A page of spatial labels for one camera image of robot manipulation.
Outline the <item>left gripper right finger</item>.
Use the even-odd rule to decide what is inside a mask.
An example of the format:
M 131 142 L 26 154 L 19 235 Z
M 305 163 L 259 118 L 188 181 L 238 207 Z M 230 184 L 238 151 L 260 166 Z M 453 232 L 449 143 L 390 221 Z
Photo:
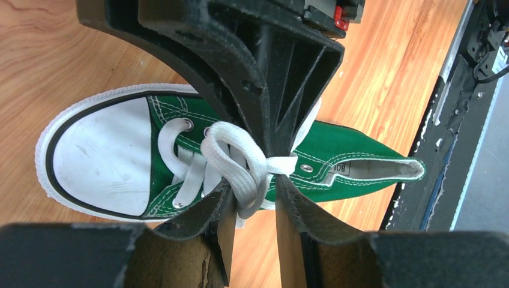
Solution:
M 276 178 L 283 287 L 507 287 L 508 235 L 363 232 Z

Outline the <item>white shoelace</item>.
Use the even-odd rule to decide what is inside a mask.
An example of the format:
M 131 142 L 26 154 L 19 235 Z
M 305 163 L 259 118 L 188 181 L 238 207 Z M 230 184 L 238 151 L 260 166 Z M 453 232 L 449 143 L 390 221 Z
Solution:
M 186 163 L 174 151 L 177 137 L 194 124 L 187 118 L 175 118 L 164 124 L 157 147 L 166 167 L 182 186 L 172 201 L 175 209 L 190 206 L 197 196 L 205 197 L 219 184 L 228 181 L 239 208 L 237 226 L 242 227 L 260 208 L 274 209 L 266 200 L 274 175 L 294 173 L 298 157 L 291 152 L 284 157 L 266 157 L 251 135 L 244 129 L 224 121 L 208 128 L 200 144 L 200 153 L 191 154 Z

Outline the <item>green canvas sneaker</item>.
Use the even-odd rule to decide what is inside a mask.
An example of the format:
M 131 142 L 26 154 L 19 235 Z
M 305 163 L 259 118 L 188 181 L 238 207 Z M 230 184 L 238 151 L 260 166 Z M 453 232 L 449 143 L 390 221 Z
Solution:
M 291 152 L 297 165 L 289 179 L 314 202 L 374 193 L 397 182 L 417 181 L 422 161 L 405 157 L 364 133 L 316 120 L 315 105 Z M 182 183 L 157 147 L 168 121 L 187 118 L 174 151 L 186 163 L 212 124 L 221 121 L 189 85 L 142 84 L 93 95 L 62 111 L 35 147 L 38 181 L 47 195 L 75 211 L 121 221 L 156 222 L 176 217 L 200 202 L 175 209 Z M 276 201 L 273 176 L 266 200 Z

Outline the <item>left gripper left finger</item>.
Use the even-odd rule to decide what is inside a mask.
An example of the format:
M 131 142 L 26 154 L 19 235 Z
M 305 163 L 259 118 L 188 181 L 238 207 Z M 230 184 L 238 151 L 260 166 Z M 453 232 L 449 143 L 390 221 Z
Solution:
M 226 287 L 235 201 L 226 181 L 181 215 L 142 223 L 1 227 L 2 287 Z

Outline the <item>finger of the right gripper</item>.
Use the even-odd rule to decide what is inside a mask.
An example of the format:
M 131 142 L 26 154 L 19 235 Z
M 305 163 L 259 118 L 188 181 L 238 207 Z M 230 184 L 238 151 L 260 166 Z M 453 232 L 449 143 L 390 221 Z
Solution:
M 148 52 L 183 77 L 220 118 L 272 155 L 266 77 L 208 1 L 77 1 L 79 22 Z

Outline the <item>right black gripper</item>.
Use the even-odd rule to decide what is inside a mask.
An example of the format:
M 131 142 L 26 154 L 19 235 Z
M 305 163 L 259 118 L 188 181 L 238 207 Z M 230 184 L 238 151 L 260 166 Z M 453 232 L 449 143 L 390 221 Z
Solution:
M 236 35 L 266 77 L 273 153 L 288 155 L 343 60 L 351 23 L 365 0 L 208 1 L 214 20 Z

